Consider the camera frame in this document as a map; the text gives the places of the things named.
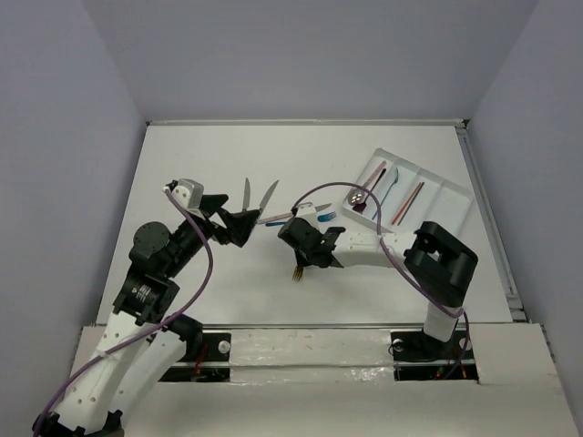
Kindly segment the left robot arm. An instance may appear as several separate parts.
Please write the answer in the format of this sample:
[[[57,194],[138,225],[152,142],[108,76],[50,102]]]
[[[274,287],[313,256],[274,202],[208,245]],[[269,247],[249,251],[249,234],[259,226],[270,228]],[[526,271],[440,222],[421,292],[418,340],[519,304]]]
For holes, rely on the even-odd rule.
[[[130,267],[90,360],[63,383],[33,424],[35,436],[121,436],[123,422],[179,359],[204,346],[202,325],[181,307],[174,279],[210,241],[243,247],[262,208],[230,213],[228,197],[201,195],[181,185],[164,193],[184,217],[175,231],[153,221],[133,237]]]

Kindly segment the purple spoon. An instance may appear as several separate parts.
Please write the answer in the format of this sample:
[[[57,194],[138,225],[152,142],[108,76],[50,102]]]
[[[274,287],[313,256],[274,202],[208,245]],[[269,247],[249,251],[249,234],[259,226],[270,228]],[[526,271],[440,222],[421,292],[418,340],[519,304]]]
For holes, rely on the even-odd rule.
[[[386,169],[382,169],[379,176],[377,177],[377,179],[374,181],[372,187],[370,188],[370,191],[373,192],[374,189],[376,188],[376,186],[378,185],[378,183],[380,182],[380,180],[383,178],[384,173],[386,172]],[[357,213],[363,213],[366,206],[367,206],[367,200],[368,198],[371,196],[370,193],[367,193],[366,196],[364,197],[363,201],[357,205],[355,205],[353,207],[353,210]]]

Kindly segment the gold fork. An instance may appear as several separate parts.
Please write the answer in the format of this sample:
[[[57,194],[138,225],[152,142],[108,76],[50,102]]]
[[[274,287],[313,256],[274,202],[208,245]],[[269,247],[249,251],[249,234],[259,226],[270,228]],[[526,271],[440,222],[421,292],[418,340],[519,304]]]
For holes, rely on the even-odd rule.
[[[303,265],[296,265],[294,268],[294,271],[292,273],[292,280],[294,282],[299,282],[302,280],[303,277],[303,272],[304,272],[304,266]]]

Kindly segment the blue fork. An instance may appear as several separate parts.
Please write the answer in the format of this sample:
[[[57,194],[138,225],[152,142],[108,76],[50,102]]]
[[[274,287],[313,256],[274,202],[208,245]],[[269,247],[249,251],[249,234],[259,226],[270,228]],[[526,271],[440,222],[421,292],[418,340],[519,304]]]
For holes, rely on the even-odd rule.
[[[379,214],[379,211],[382,209],[382,206],[384,204],[384,202],[386,201],[389,193],[391,192],[392,188],[395,186],[395,184],[398,182],[399,179],[399,169],[398,167],[393,167],[390,171],[389,174],[389,185],[388,188],[386,189],[386,191],[384,192],[383,197],[380,200],[380,207],[374,212],[373,216],[372,216],[372,220],[376,220]]]
[[[335,211],[331,211],[325,214],[321,214],[317,216],[317,220],[321,223],[328,222],[337,217],[337,213]]]

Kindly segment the silver spoon pink handle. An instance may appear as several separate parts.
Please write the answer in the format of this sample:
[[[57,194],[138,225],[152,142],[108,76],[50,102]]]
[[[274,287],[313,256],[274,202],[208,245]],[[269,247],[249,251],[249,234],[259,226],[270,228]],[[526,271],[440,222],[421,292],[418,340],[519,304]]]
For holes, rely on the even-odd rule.
[[[364,201],[365,192],[363,191],[365,188],[369,188],[369,186],[376,181],[385,171],[386,162],[382,161],[377,168],[373,171],[373,173],[364,181],[362,184],[362,188],[353,188],[349,195],[347,196],[348,205],[353,207],[359,204],[362,204]]]

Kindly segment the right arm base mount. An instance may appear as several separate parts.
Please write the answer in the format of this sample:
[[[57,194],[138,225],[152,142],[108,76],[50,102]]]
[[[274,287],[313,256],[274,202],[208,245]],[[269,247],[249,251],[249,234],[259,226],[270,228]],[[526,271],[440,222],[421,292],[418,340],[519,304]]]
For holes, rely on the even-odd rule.
[[[456,330],[448,342],[421,330],[393,331],[387,351],[396,381],[479,380],[471,341],[462,330]]]

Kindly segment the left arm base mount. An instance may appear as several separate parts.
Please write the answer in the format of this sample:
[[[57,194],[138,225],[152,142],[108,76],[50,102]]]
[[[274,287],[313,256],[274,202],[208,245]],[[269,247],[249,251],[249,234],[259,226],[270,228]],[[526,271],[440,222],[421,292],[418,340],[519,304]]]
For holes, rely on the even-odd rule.
[[[201,340],[187,346],[185,355],[159,379],[160,382],[228,382],[231,333],[204,331]]]

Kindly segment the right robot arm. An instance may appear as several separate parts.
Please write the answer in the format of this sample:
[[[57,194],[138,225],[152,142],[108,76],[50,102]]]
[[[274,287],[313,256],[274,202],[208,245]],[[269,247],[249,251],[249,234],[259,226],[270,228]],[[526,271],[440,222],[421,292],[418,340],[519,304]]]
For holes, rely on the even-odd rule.
[[[301,267],[396,269],[428,300],[421,350],[439,357],[452,347],[478,256],[439,224],[425,221],[413,232],[377,235],[344,227],[320,232],[305,218],[291,218],[278,238],[294,250]]]

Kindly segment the blue chopstick diagonal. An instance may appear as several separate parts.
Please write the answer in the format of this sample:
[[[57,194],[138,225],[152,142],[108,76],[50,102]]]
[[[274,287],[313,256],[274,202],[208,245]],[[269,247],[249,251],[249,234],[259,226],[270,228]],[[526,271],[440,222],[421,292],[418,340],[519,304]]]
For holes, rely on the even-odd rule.
[[[419,192],[424,187],[424,185],[425,185],[425,183],[423,181],[419,182],[417,184],[417,186],[414,188],[414,190],[410,194],[409,198],[405,201],[405,203],[402,205],[400,210],[394,216],[393,221],[392,221],[393,225],[399,225],[403,221],[404,216],[406,215],[407,211],[410,209],[411,205],[415,201],[416,197],[418,196]]]

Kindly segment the orange chopstick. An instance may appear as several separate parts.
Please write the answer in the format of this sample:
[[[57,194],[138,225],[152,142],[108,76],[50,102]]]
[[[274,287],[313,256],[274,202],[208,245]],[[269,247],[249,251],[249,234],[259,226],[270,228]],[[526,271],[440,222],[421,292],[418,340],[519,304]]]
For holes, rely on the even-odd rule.
[[[397,213],[394,215],[392,221],[391,221],[391,225],[395,225],[397,223],[397,221],[401,218],[401,216],[404,214],[404,212],[406,211],[406,209],[408,208],[409,204],[414,200],[415,196],[417,195],[418,191],[420,190],[420,188],[424,185],[424,182],[419,182],[415,188],[412,190],[412,192],[409,194],[408,198],[405,200],[404,204],[399,208],[399,210],[397,211]]]

